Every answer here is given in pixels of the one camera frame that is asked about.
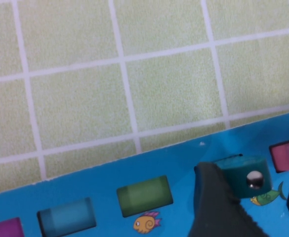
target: cartoon fish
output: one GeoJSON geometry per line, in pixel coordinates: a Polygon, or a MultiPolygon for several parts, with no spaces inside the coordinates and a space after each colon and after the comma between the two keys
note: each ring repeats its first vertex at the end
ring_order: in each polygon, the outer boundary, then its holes
{"type": "Polygon", "coordinates": [[[274,201],[278,196],[281,196],[283,200],[287,200],[283,194],[283,182],[281,182],[278,186],[278,191],[271,190],[268,193],[262,194],[260,196],[252,197],[250,201],[255,205],[264,206],[274,201]]]}
{"type": "Polygon", "coordinates": [[[161,219],[155,219],[159,215],[157,211],[145,212],[135,220],[133,228],[140,234],[147,234],[152,229],[160,225],[161,219]]]}

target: blue board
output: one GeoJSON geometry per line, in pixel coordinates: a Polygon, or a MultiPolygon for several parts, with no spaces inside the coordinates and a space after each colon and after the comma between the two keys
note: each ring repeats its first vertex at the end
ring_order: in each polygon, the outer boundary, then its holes
{"type": "MultiPolygon", "coordinates": [[[[87,213],[84,213],[84,217],[92,219],[96,226],[70,234],[69,237],[141,237],[142,234],[134,229],[134,225],[142,213],[123,217],[117,189],[166,175],[172,204],[150,210],[151,214],[148,216],[157,220],[157,226],[146,236],[184,237],[187,236],[194,220],[194,166],[198,162],[215,161],[235,154],[265,156],[271,172],[273,189],[277,191],[279,184],[283,182],[282,192],[287,197],[289,171],[276,173],[269,147],[288,140],[289,114],[286,114],[121,159],[51,181],[1,193],[0,221],[19,217],[25,237],[41,237],[38,211],[75,201],[77,207],[82,208],[79,201],[86,200],[82,203],[92,206],[94,217],[87,213]]],[[[289,237],[289,212],[286,201],[277,197],[266,205],[257,204],[249,198],[242,200],[245,210],[265,233],[271,237],[289,237]]]]}

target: rectangular block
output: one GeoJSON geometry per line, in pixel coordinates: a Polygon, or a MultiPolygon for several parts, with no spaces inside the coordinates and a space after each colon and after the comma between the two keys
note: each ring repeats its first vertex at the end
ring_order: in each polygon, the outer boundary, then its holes
{"type": "Polygon", "coordinates": [[[269,150],[276,172],[289,171],[289,141],[275,144],[269,150]]]}
{"type": "Polygon", "coordinates": [[[20,219],[17,217],[0,222],[0,237],[24,237],[20,219]]]}
{"type": "Polygon", "coordinates": [[[96,226],[89,198],[39,211],[43,237],[61,237],[96,226]]]}
{"type": "Polygon", "coordinates": [[[173,197],[166,176],[117,189],[123,217],[170,205],[173,197]]]}

